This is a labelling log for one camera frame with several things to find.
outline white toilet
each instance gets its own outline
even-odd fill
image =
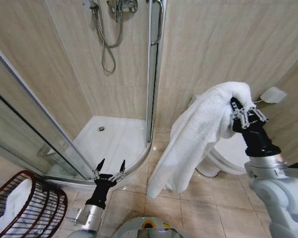
[[[244,164],[249,161],[245,149],[246,143],[240,133],[230,139],[221,138],[196,169],[207,177],[215,177],[220,171],[243,175],[246,173]]]

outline floor tile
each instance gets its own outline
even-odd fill
[[[102,213],[102,218],[105,218],[105,214],[106,211],[108,209],[108,205],[109,205],[109,201],[110,201],[110,197],[111,197],[112,192],[109,192],[107,194],[107,200],[105,202],[106,207],[105,210]],[[88,199],[90,199],[92,196],[92,192],[79,192],[75,201],[73,202],[71,207],[68,207],[68,211],[74,208],[84,208],[85,207],[85,203]],[[70,222],[70,220],[64,218],[62,224],[61,224],[61,229],[66,229],[66,230],[71,230],[71,231],[77,231],[79,230],[79,227],[74,226],[74,223]]]
[[[113,191],[100,235],[111,237],[127,220],[143,216],[145,197],[142,193]]]
[[[217,205],[253,210],[253,207],[242,188],[213,188],[213,196]]]
[[[56,237],[57,238],[66,238],[72,232],[73,231],[71,231],[71,230],[59,229],[59,232]]]
[[[248,185],[248,176],[238,176],[255,211],[267,212],[265,204]]]
[[[224,238],[215,205],[181,201],[183,229],[197,238]]]
[[[147,179],[148,179],[148,168],[149,165],[145,165],[137,174],[137,177],[128,185],[124,186],[120,190],[130,192],[146,193],[147,190]]]
[[[170,140],[170,129],[155,128],[153,138],[155,141],[169,141]]]
[[[262,224],[262,227],[264,228],[264,231],[267,235],[267,238],[271,238],[272,236],[270,235],[269,231],[269,224],[271,223],[271,219],[266,212],[256,212],[257,217],[259,218],[260,223]]]
[[[253,190],[246,191],[246,194],[255,211],[267,212],[264,202],[260,200]]]
[[[149,183],[149,179],[154,171],[156,167],[156,164],[153,163],[149,163],[149,169],[148,169],[148,183]],[[178,192],[174,192],[171,190],[162,190],[159,195],[160,197],[170,197],[170,198],[176,198],[176,199],[180,199],[180,194]]]
[[[165,151],[169,144],[169,141],[156,141],[155,139],[153,140],[152,143],[152,150],[156,151]]]
[[[217,205],[253,210],[238,176],[220,172],[209,180]]]
[[[157,164],[162,156],[162,151],[152,150],[149,158],[149,163]]]
[[[215,204],[209,178],[194,171],[187,189],[180,193],[180,199]]]
[[[255,211],[218,206],[226,238],[266,237]]]
[[[180,200],[169,197],[146,197],[145,216],[157,217],[175,228],[182,229]]]
[[[210,178],[210,185],[217,188],[243,188],[237,175],[231,175],[224,172],[219,172],[216,177]]]
[[[73,203],[78,195],[78,191],[71,190],[68,188],[63,188],[63,191],[66,193],[66,195],[68,197],[68,207],[70,208],[73,205]]]

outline shower faucet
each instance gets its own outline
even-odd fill
[[[116,22],[121,20],[123,11],[135,13],[138,10],[137,0],[108,0],[107,4],[110,11],[115,14]]]

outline red wicker basket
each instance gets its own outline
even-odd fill
[[[8,195],[25,179],[32,181],[30,195],[21,211],[0,233],[0,238],[49,238],[65,216],[66,194],[31,172],[20,171],[0,188],[0,217]]]

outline white cloth in basket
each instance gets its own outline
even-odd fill
[[[13,221],[26,203],[32,181],[25,179],[7,197],[4,214],[0,217],[0,233]]]

